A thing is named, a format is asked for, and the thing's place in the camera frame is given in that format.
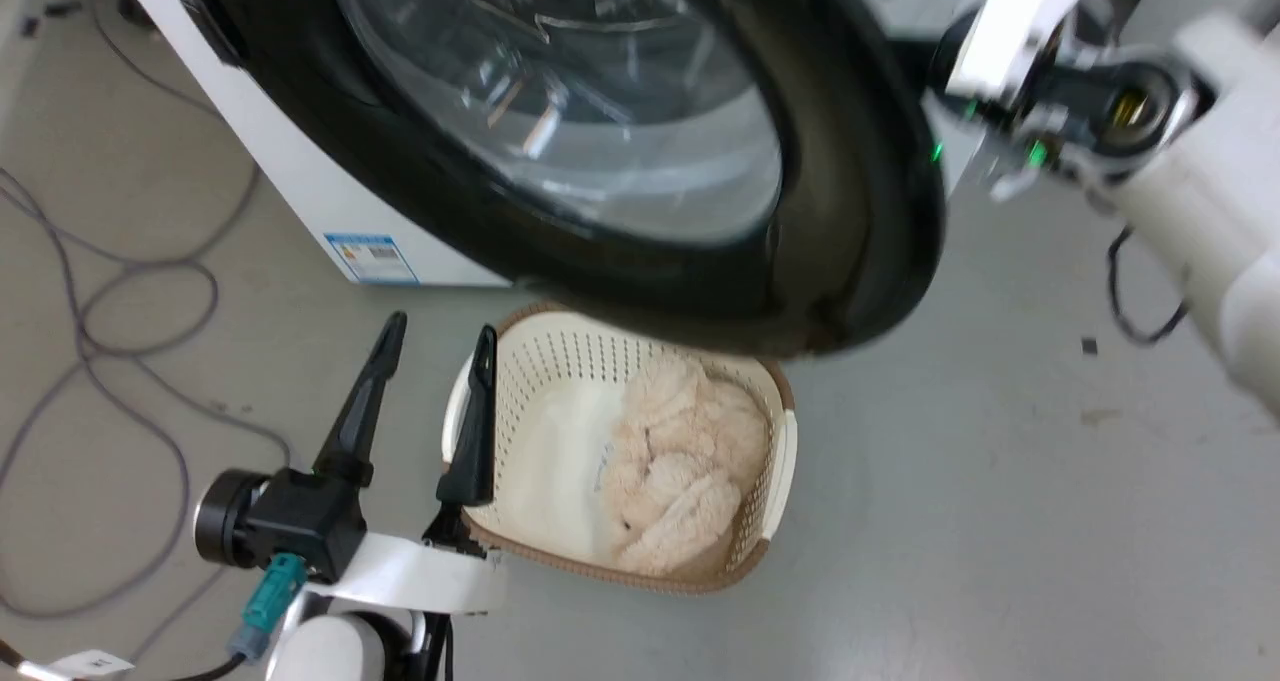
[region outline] washing machine door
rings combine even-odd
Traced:
[[[859,0],[183,0],[352,175],[521,285],[794,356],[928,287],[938,154]]]

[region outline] basket rim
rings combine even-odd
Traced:
[[[509,316],[503,317],[502,323],[494,325],[498,338],[502,337],[516,326],[526,317],[538,316],[540,314],[576,314],[572,308],[562,306],[562,303],[554,302],[536,302],[530,303],[524,308],[517,308]],[[772,358],[754,358],[759,362],[769,376],[772,376],[773,383],[777,384],[778,397],[782,402],[783,412],[795,413],[795,397],[791,392],[791,384],[787,383],[786,376],[782,374],[782,367]],[[594,563],[585,563],[581,561],[575,561],[558,554],[548,553],[535,547],[522,544],[520,541],[508,539],[502,534],[497,534],[485,529],[477,520],[471,517],[470,511],[463,509],[463,522],[467,525],[467,530],[471,533],[471,538],[480,541],[481,544],[517,554],[520,557],[527,558],[536,563],[544,566],[550,566],[561,571],[568,571],[579,576],[586,576],[589,579],[595,579],[598,581],[607,581],[611,584],[618,584],[623,586],[632,586],[637,589],[646,589],[650,591],[658,591],[669,595],[704,595],[712,594],[727,589],[742,579],[745,579],[751,571],[759,566],[760,561],[764,558],[764,553],[769,548],[768,538],[758,538],[751,544],[751,549],[742,558],[742,561],[732,567],[731,571],[717,573],[714,577],[704,580],[686,580],[686,579],[657,579],[653,576],[645,576],[643,573],[631,573],[627,571],[618,571],[616,568],[608,568],[604,566],[598,566]]]
[[[567,306],[562,306],[562,303],[552,301],[540,301],[530,303],[524,308],[516,308],[516,311],[513,311],[509,316],[503,317],[500,324],[494,325],[494,329],[498,330],[498,338],[500,339],[503,334],[506,334],[508,330],[512,329],[512,326],[520,324],[526,317],[538,316],[539,314],[576,314],[576,311],[568,308]],[[769,373],[769,376],[773,378],[773,383],[778,388],[778,397],[782,399],[782,410],[794,412],[796,408],[796,399],[795,394],[791,392],[791,381],[787,381],[786,375],[782,374],[782,366],[777,361],[773,361],[772,358],[755,358],[755,357],[745,357],[745,358],[754,358],[754,361],[759,362],[759,365],[763,366],[764,370]]]

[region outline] sticker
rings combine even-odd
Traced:
[[[120,671],[129,671],[133,668],[133,664],[123,658],[115,658],[106,652],[93,649],[69,655],[68,658],[60,658],[54,663],[50,663],[49,668],[50,671],[65,673],[73,678],[92,678],[97,676],[110,676],[111,673],[119,673]]]
[[[389,236],[325,234],[361,284],[417,284],[417,276]]]

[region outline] beige basket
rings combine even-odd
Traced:
[[[717,591],[755,568],[778,529],[795,471],[795,402],[777,365],[653,342],[553,303],[507,317],[498,337],[494,503],[467,511],[477,541],[584,576],[675,594]],[[596,498],[622,389],[646,358],[668,352],[699,358],[713,376],[739,381],[767,410],[772,429],[768,463],[735,521],[727,563],[678,580],[612,568]],[[468,358],[449,394],[445,463],[466,410],[470,366]]]

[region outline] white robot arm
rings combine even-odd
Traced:
[[[389,317],[310,474],[225,471],[196,509],[196,549],[206,561],[266,570],[228,652],[251,662],[266,655],[279,618],[269,680],[429,680],[442,668],[452,677],[452,617],[493,611],[506,597],[502,554],[472,541],[462,521],[462,508],[493,501],[492,326],[460,376],[465,398],[451,403],[461,413],[447,425],[452,453],[436,486],[435,520],[421,541],[366,529],[358,494],[372,480],[378,408],[406,329],[404,314]],[[293,575],[274,582],[282,554],[288,558],[280,568]],[[367,611],[330,613],[333,602]],[[385,609],[408,612],[410,630]]]
[[[1225,15],[1175,47],[1213,106],[1100,189],[1181,287],[1231,378],[1280,415],[1280,52]]]
[[[1015,179],[1059,172],[1115,206],[1280,415],[1280,49],[1228,15],[1170,49],[1083,47],[1079,1],[987,0],[934,87],[1005,134]]]

